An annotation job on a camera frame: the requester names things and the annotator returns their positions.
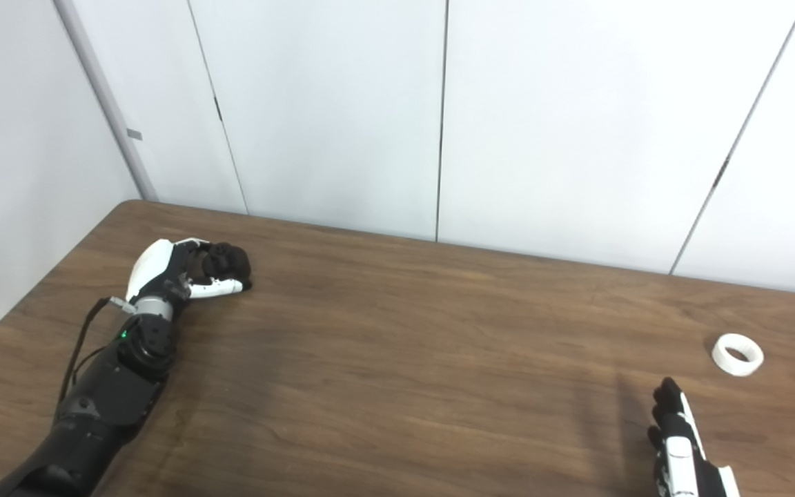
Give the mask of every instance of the white wall panel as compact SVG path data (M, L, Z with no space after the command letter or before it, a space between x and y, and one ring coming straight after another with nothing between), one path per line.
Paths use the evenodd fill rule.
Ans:
M0 318L136 197L53 5L0 0Z
M440 240L666 273L795 0L460 0Z
M795 32L676 274L795 291Z
M157 200L246 212L185 0L64 0L99 62Z
M443 0L193 0L252 214L435 236Z

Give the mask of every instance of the black wire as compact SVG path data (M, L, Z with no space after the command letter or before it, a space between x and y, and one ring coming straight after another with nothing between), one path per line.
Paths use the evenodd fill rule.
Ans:
M100 309L106 307L106 303L109 301L110 299L108 299L108 297L100 299L94 304L94 307L91 308L91 311L88 311L88 315L85 316L85 324L81 326L79 337L75 340L75 348L72 350L72 356L69 358L69 365L66 366L66 373L63 374L63 383L60 384L60 394L57 396L57 406L59 406L60 402L63 402L63 399L66 398L66 389L69 387L70 374L75 370L75 361L79 358L81 346L85 343L85 335L88 334L88 327L90 327L91 321L94 321L94 318L97 317Z
M75 382L78 380L79 370L81 370L82 366L85 365L85 362L87 362L88 359L93 358L98 353L101 353L102 351L104 351L104 349L106 349L105 346L100 347L100 349L97 349L94 352L91 352L88 355L85 355L85 358L82 359L81 361L79 361L79 365L75 367L75 370L72 370L72 386L73 387L75 387Z

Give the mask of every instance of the white tape roll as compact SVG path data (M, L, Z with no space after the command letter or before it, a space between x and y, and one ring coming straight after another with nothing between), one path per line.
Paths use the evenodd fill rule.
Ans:
M747 361L737 359L729 353L729 349L737 350ZM750 376L763 365L765 356L756 342L737 333L726 333L719 337L711 353L720 370L733 376Z

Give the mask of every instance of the robotic hand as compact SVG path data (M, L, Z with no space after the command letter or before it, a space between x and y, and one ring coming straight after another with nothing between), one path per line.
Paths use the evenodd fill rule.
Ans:
M202 274L193 277L193 263L201 255ZM179 339L173 321L190 299L250 286L247 254L237 246L197 238L149 246L130 274L127 302L102 298L89 312L63 378L53 427L38 449L0 480L0 497L91 495L164 390ZM130 317L106 347L94 352L94 361L77 380L75 359L88 325L110 302ZM69 377L73 385L67 392Z
M654 477L660 497L740 497L732 468L717 468L704 455L695 418L676 381L665 378L654 398L657 427L649 428L649 441L658 451Z

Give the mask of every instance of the brown wood grain tabletop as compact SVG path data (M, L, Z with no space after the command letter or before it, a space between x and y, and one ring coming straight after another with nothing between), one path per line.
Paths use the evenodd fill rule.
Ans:
M795 496L795 293L139 201L0 321L0 478L50 428L88 308L188 236L243 246L255 286L186 309L95 495L653 496L672 376L744 497ZM84 351L123 321L104 309ZM722 333L757 340L760 371L717 369Z

